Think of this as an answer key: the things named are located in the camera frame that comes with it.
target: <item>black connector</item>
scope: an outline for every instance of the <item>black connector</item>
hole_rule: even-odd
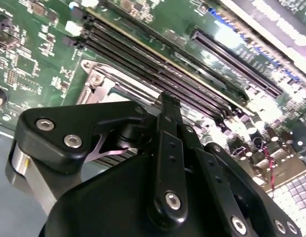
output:
[[[227,66],[231,67],[258,88],[266,92],[272,98],[277,98],[283,93],[275,83],[260,73],[258,70],[250,66],[243,59],[238,57],[234,52],[226,48],[214,40],[210,35],[205,33],[202,29],[194,30],[191,40],[202,48],[219,58]]]

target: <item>motherboard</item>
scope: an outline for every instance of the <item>motherboard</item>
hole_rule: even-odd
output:
[[[29,108],[124,100],[158,114],[154,102],[169,91],[201,142],[246,161],[266,190],[293,163],[292,177],[305,172],[305,67],[229,2],[0,0],[0,125],[14,130]],[[306,4],[274,2],[306,27]]]

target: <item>surface mount component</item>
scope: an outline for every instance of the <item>surface mount component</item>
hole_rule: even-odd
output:
[[[7,32],[0,31],[0,49],[4,51],[15,48],[19,43],[19,39]]]

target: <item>black plastic bracket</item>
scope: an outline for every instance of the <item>black plastic bracket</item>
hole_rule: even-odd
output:
[[[74,173],[93,150],[93,136],[108,134],[128,123],[139,124],[147,115],[145,109],[131,101],[30,109],[19,117],[15,140],[24,153],[53,170]],[[52,121],[54,129],[40,130],[36,126],[39,119]],[[65,144],[64,138],[70,134],[82,140],[79,148]]]
[[[163,230],[185,222],[188,214],[182,141],[177,138],[180,103],[162,93],[161,113],[157,117],[157,147],[153,152],[153,190],[148,204],[152,221]]]
[[[244,217],[251,223],[258,236],[302,236],[298,226],[290,217],[273,202],[223,148],[216,143],[208,143],[204,150],[210,153],[211,157],[215,157],[224,176],[229,179],[230,189],[237,204],[243,207]]]

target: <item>green circuit board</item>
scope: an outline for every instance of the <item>green circuit board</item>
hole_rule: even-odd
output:
[[[0,14],[12,17],[10,33],[20,39],[20,47],[0,52],[0,88],[8,96],[0,124],[10,129],[25,109],[76,101],[67,93],[81,56],[62,44],[71,11],[57,0],[45,2],[45,11],[55,12],[56,21],[33,13],[29,1],[0,0]]]
[[[204,30],[217,42],[225,45],[233,51],[240,59],[248,63],[252,68],[256,69],[263,76],[272,81],[277,81],[274,72],[277,67],[268,66],[270,59],[262,55],[252,45],[248,45],[246,41],[231,27],[228,21],[225,23],[223,19],[214,16],[208,12],[204,1],[149,1],[149,0],[109,0],[116,9],[126,11],[139,22],[150,27],[162,37],[174,43],[181,49],[191,54],[196,60],[202,62],[207,68],[215,71],[219,76],[235,86],[244,89],[249,81],[240,75],[239,72],[231,69],[227,64],[218,57],[211,54],[202,46],[196,44],[192,39],[192,33],[196,27]],[[141,10],[137,10],[137,5],[141,6]],[[159,42],[154,37],[150,37],[141,30],[130,25],[124,17],[120,17],[119,12],[112,8],[98,7],[96,10],[90,10],[97,17],[117,26],[127,35],[133,36],[150,48],[153,48],[163,56],[175,61],[176,63],[188,62],[183,57],[177,57],[173,51]]]
[[[14,129],[20,113],[29,108],[75,104],[87,77],[79,65],[82,59],[115,64],[104,55],[91,50],[80,51],[64,45],[64,35],[71,35],[65,30],[67,21],[80,23],[72,16],[69,8],[71,2],[0,0],[0,15],[4,14],[12,19],[9,33],[20,40],[19,47],[0,51],[0,88],[8,96],[8,101],[0,106],[0,125]],[[244,106],[243,98],[237,92],[247,87],[249,81],[193,42],[191,35],[196,27],[224,44],[274,83],[278,83],[279,78],[287,77],[283,74],[275,76],[279,69],[268,66],[270,60],[266,56],[248,46],[222,20],[207,12],[203,8],[203,1],[111,0],[111,3],[116,9],[123,10],[136,19],[137,24],[153,29],[170,44],[191,55],[207,70],[225,80],[226,84],[209,78],[194,62],[170,50],[162,41],[143,32],[135,24],[130,24],[116,10],[103,6],[85,10],[237,105]],[[125,6],[126,3],[132,4],[130,9]],[[295,103],[287,106],[289,100],[287,93],[277,98],[283,111],[301,107]]]

